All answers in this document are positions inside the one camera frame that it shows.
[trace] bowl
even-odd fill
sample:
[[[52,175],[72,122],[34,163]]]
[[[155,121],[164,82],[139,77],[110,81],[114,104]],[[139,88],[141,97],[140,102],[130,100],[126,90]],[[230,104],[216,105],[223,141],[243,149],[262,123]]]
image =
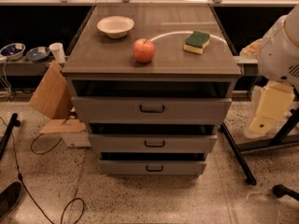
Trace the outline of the bowl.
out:
[[[10,60],[19,60],[25,51],[25,45],[22,43],[12,43],[4,46],[0,50],[2,56],[7,57]]]
[[[113,39],[126,36],[133,26],[134,22],[132,19],[121,16],[107,17],[97,23],[97,28]]]
[[[50,49],[47,47],[38,47],[30,49],[26,53],[26,58],[33,63],[45,62],[50,56]]]

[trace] apple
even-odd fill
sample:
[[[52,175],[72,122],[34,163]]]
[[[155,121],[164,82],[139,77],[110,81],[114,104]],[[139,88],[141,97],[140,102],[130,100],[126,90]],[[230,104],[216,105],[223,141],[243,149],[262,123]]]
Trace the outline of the apple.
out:
[[[138,39],[133,44],[133,54],[138,62],[148,63],[155,54],[155,45],[149,39]]]

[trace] black cable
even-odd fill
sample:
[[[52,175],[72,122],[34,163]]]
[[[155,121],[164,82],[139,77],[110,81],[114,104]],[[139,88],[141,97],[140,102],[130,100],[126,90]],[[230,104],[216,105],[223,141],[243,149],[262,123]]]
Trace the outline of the black cable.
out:
[[[75,199],[73,199],[71,202],[69,202],[69,203],[67,204],[67,206],[64,208],[62,217],[61,217],[61,219],[60,219],[60,223],[61,223],[61,224],[63,224],[64,213],[65,213],[67,207],[68,207],[71,203],[73,203],[73,202],[75,202],[75,201],[81,201],[81,202],[82,202],[82,212],[81,212],[80,216],[78,217],[78,219],[74,222],[74,224],[78,223],[79,220],[82,218],[83,213],[84,213],[84,210],[85,210],[85,202],[84,202],[81,198],[75,198]]]
[[[19,167],[19,163],[18,163],[18,159],[17,159],[17,151],[16,151],[16,146],[15,146],[15,137],[13,135],[13,133],[11,134],[12,136],[12,146],[13,146],[13,152],[14,152],[14,156],[15,156],[15,162],[16,162],[16,167],[17,167],[17,172],[18,172],[18,179],[20,180],[21,184],[23,185],[24,189],[26,190],[26,192],[28,193],[29,197],[31,198],[31,200],[35,203],[36,207],[41,211],[41,213],[44,215],[44,217],[51,223],[51,224],[55,224],[53,221],[50,220],[50,218],[45,214],[45,212],[43,211],[43,209],[38,205],[38,203],[36,202],[36,200],[34,199],[34,197],[31,195],[31,193],[29,192],[28,188],[26,187],[25,183],[23,182],[23,178],[22,178],[22,174],[20,172],[20,167]],[[50,150],[48,150],[47,152],[44,152],[45,153],[48,153],[50,152],[51,150],[53,150],[55,147],[58,146],[58,144],[60,143],[60,141],[62,140],[62,138],[57,142],[57,144],[52,147]],[[68,206],[75,202],[75,201],[81,201],[82,202],[82,212],[80,214],[80,216],[78,217],[78,219],[74,222],[74,224],[78,223],[80,221],[80,219],[82,218],[83,216],[83,213],[85,211],[85,202],[81,199],[81,198],[75,198],[73,199],[72,201],[70,201],[67,206],[64,208],[64,211],[62,213],[62,216],[61,216],[61,220],[60,220],[60,223],[62,224],[63,223],[63,219],[64,219],[64,213],[66,211],[66,209],[68,208]]]
[[[58,140],[58,142],[56,143],[56,145],[54,145],[54,146],[53,146],[52,148],[50,148],[48,151],[46,151],[46,152],[42,152],[42,153],[37,153],[37,152],[34,151],[34,149],[33,149],[33,145],[34,145],[34,142],[35,142],[40,136],[42,136],[42,135],[43,135],[43,133],[41,133],[38,137],[36,137],[36,138],[34,139],[34,141],[32,141],[31,146],[30,146],[31,151],[32,151],[34,154],[36,154],[36,155],[44,155],[44,154],[46,154],[46,153],[51,152],[52,150],[54,150],[54,149],[59,145],[60,141],[62,141],[62,139],[63,139],[63,138],[60,138],[60,139]]]

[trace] white cable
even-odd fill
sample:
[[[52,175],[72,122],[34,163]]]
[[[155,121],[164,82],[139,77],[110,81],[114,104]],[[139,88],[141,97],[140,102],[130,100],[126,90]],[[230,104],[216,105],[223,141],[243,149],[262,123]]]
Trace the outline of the white cable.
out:
[[[2,80],[1,83],[3,84],[3,86],[8,89],[8,94],[1,95],[0,97],[9,97],[11,95],[11,85],[7,80],[6,66],[7,66],[7,58],[4,59],[4,65],[3,65],[4,78],[2,78],[2,76],[0,76],[0,78]]]
[[[161,37],[164,37],[164,36],[168,36],[168,35],[176,35],[176,34],[192,34],[193,31],[177,31],[177,32],[170,32],[170,33],[164,33],[164,34],[161,34],[161,35],[157,35],[155,37],[153,37],[151,39],[151,41],[154,41],[154,40],[157,40]],[[226,40],[224,40],[223,38],[219,37],[219,36],[216,36],[216,35],[210,35],[211,37],[215,38],[216,40],[219,40],[220,42],[223,42],[223,43],[226,43]]]

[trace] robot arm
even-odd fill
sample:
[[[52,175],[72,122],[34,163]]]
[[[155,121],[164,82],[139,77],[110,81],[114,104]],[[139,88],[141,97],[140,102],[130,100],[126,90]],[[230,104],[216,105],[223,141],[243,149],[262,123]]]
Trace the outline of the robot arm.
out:
[[[299,5],[280,17],[263,36],[258,55],[259,74],[269,79],[252,93],[253,112],[244,134],[264,135],[282,118],[299,85]]]

